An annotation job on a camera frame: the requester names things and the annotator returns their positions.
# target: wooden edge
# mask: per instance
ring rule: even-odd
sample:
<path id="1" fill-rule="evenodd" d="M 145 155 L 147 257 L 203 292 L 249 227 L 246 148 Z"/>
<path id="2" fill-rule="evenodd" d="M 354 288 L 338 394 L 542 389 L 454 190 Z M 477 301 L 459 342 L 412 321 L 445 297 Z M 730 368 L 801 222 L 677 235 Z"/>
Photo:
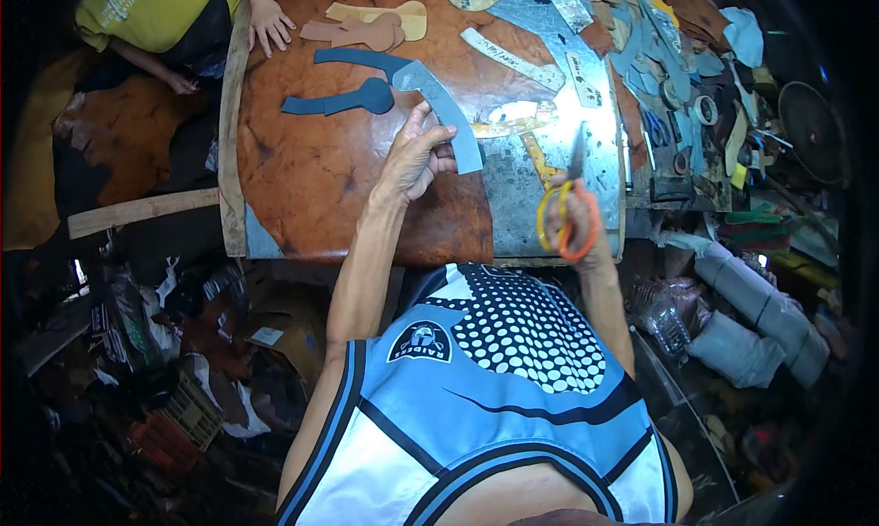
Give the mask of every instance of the wooden edge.
<path id="1" fill-rule="evenodd" d="M 220 203 L 220 196 L 216 188 L 189 190 L 76 213 L 67 218 L 67 227 L 71 239 L 77 239 L 115 226 L 206 208 L 217 203 Z"/>
<path id="2" fill-rule="evenodd" d="M 238 180 L 238 108 L 250 50 L 247 30 L 250 27 L 250 0 L 241 0 L 235 13 L 232 36 L 228 42 L 226 69 L 220 99 L 220 143 L 217 182 L 220 186 L 220 220 L 222 239 L 229 257 L 247 256 L 244 232 L 244 193 Z"/>
<path id="3" fill-rule="evenodd" d="M 610 90 L 610 99 L 613 104 L 613 115 L 616 117 L 616 150 L 620 165 L 620 232 L 619 244 L 617 245 L 616 257 L 614 262 L 622 261 L 622 249 L 626 242 L 626 159 L 622 150 L 622 114 L 620 113 L 620 105 L 616 101 L 616 88 L 613 86 L 613 73 L 611 72 L 610 61 L 605 58 L 605 71 L 608 73 L 608 89 Z"/>

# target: man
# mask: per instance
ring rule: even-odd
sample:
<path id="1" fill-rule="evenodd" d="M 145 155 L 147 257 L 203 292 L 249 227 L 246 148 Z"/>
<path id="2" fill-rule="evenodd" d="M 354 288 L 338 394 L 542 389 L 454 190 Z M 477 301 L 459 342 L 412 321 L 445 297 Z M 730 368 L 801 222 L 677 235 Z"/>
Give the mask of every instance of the man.
<path id="1" fill-rule="evenodd" d="M 80 0 L 75 25 L 98 51 L 115 50 L 178 94 L 197 89 L 191 77 L 219 78 L 225 68 L 232 18 L 241 0 Z M 251 49 L 259 41 L 285 50 L 296 25 L 275 0 L 249 0 Z"/>
<path id="2" fill-rule="evenodd" d="M 376 337 L 406 208 L 456 168 L 447 144 L 456 128 L 423 130 L 429 113 L 421 103 L 396 135 L 357 223 L 324 371 L 281 476 L 278 522 L 507 524 L 555 510 L 679 520 L 692 486 L 632 381 L 603 227 L 571 265 L 591 325 L 551 285 L 462 264 L 428 279 Z M 571 196 L 567 206 L 582 239 L 587 206 Z M 555 234 L 557 205 L 549 215 Z"/>

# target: light blue jersey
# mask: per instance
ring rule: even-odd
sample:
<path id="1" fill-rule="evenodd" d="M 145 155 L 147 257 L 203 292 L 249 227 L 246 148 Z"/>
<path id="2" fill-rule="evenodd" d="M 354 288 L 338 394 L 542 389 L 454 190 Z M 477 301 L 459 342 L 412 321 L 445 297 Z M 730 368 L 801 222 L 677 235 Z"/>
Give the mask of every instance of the light blue jersey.
<path id="1" fill-rule="evenodd" d="M 562 291 L 472 263 L 428 291 L 348 343 L 278 523 L 433 524 L 481 480 L 537 463 L 612 520 L 674 522 L 671 461 L 635 383 Z"/>

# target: raiders logo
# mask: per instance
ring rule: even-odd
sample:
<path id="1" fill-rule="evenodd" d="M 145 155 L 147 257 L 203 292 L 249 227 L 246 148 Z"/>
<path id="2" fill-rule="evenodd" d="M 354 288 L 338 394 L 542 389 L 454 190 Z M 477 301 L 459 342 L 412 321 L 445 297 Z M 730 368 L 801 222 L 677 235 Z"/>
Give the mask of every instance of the raiders logo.
<path id="1" fill-rule="evenodd" d="M 430 358 L 452 362 L 452 345 L 448 334 L 436 322 L 420 320 L 402 330 L 390 347 L 388 362 L 401 358 Z"/>

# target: plastic crate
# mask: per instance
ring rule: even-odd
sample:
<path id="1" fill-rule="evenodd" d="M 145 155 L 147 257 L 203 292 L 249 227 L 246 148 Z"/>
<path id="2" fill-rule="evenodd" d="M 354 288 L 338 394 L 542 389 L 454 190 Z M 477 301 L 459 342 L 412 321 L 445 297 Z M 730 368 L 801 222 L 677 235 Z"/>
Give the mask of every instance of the plastic crate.
<path id="1" fill-rule="evenodd" d="M 180 383 L 162 413 L 168 417 L 201 451 L 214 440 L 226 421 L 214 403 L 186 372 L 180 372 Z"/>

